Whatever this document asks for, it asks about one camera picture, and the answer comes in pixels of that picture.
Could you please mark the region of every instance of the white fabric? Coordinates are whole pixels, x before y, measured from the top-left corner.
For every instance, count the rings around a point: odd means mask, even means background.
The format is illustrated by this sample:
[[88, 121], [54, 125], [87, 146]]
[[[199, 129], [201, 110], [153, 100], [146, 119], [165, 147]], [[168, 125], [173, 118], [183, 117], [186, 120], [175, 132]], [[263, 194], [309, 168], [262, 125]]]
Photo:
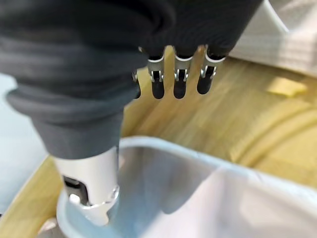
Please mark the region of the white fabric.
[[316, 0], [264, 0], [230, 56], [317, 76], [316, 22]]
[[150, 137], [120, 143], [121, 195], [106, 227], [62, 193], [69, 238], [315, 238], [317, 192]]

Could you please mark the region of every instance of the black fingertip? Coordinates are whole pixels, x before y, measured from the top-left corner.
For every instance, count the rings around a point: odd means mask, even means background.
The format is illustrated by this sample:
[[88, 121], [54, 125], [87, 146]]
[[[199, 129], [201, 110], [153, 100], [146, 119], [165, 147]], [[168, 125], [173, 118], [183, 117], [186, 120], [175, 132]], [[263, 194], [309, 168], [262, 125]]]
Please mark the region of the black fingertip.
[[179, 80], [174, 82], [174, 96], [182, 99], [186, 94], [186, 82]]
[[197, 84], [197, 91], [200, 94], [208, 93], [210, 88], [211, 88], [211, 82], [212, 82], [212, 78], [210, 78], [210, 77], [202, 78], [200, 76], [199, 80], [198, 80], [198, 84]]
[[161, 99], [164, 96], [163, 82], [152, 82], [152, 93], [156, 99]]

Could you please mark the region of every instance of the white basket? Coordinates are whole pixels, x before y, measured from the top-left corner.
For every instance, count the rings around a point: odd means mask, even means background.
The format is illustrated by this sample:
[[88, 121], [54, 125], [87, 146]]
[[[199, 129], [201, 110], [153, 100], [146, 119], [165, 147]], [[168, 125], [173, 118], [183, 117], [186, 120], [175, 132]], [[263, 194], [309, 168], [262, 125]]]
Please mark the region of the white basket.
[[116, 215], [96, 227], [67, 202], [69, 238], [315, 238], [317, 193], [151, 137], [120, 143]]

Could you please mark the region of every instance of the wooden table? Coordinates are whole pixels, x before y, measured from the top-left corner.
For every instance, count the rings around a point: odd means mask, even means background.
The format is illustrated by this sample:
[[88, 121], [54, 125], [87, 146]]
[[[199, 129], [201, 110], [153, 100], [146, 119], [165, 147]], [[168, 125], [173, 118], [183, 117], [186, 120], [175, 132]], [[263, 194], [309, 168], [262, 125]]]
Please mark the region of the wooden table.
[[[157, 136], [234, 163], [317, 187], [317, 80], [237, 59], [218, 69], [212, 90], [196, 85], [197, 52], [186, 96], [173, 96], [173, 53], [165, 57], [165, 97], [156, 100], [146, 69], [142, 96], [125, 111], [122, 136]], [[47, 158], [0, 220], [0, 238], [33, 238], [55, 215], [62, 187]]]

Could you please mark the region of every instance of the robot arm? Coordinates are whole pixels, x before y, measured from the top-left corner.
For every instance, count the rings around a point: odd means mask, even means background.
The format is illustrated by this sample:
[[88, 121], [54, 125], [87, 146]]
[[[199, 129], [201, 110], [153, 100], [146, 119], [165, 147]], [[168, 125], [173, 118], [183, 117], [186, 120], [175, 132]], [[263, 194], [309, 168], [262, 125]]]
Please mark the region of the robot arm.
[[174, 95], [186, 93], [197, 46], [197, 85], [211, 87], [261, 0], [12, 0], [0, 3], [0, 71], [16, 78], [7, 100], [28, 115], [55, 157], [69, 200], [96, 225], [116, 203], [123, 107], [148, 65], [164, 96], [164, 47], [175, 49]]

